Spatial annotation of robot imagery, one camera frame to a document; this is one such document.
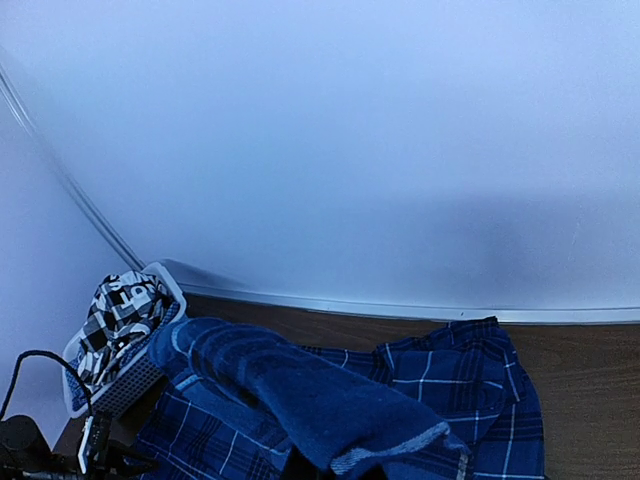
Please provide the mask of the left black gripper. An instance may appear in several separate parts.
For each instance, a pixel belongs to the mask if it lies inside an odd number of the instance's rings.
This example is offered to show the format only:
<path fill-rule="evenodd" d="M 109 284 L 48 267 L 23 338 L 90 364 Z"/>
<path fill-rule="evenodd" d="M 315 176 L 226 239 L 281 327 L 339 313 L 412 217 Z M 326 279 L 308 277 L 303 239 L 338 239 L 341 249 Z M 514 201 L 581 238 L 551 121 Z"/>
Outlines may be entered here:
<path fill-rule="evenodd" d="M 101 450 L 88 447 L 82 453 L 86 479 L 141 479 L 158 468 L 156 459 L 116 440 L 108 440 Z"/>

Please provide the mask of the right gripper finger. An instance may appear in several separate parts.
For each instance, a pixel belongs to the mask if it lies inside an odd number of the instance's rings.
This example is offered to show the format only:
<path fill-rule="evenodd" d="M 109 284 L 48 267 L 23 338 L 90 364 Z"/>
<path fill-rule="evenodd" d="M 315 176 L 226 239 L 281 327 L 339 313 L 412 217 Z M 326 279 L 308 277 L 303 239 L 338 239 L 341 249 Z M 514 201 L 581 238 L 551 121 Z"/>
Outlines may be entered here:
<path fill-rule="evenodd" d="M 332 480 L 333 473 L 323 471 L 308 460 L 296 447 L 292 447 L 280 480 Z"/>

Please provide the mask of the blue plaid long sleeve shirt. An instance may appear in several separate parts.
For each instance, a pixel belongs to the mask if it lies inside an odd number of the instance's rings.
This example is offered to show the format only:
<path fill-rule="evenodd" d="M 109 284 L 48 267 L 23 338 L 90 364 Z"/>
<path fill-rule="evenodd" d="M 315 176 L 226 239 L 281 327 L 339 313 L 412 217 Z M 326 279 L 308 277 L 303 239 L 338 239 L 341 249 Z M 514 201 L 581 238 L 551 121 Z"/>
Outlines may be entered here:
<path fill-rule="evenodd" d="M 168 384 L 136 444 L 157 479 L 280 479 L 296 447 L 333 479 L 542 479 L 539 398 L 489 317 L 365 353 L 216 318 L 150 344 Z"/>

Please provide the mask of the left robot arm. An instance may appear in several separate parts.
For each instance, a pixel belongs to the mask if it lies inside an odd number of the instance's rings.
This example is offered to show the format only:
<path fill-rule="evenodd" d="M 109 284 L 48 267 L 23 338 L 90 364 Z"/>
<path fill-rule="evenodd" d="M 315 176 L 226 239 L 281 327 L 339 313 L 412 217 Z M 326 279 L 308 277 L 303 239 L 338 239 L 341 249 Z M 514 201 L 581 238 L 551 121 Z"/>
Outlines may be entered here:
<path fill-rule="evenodd" d="M 3 479 L 139 479 L 159 468 L 156 459 L 110 438 L 111 417 L 85 420 L 77 452 L 53 452 L 36 422 L 16 415 L 1 423 Z"/>

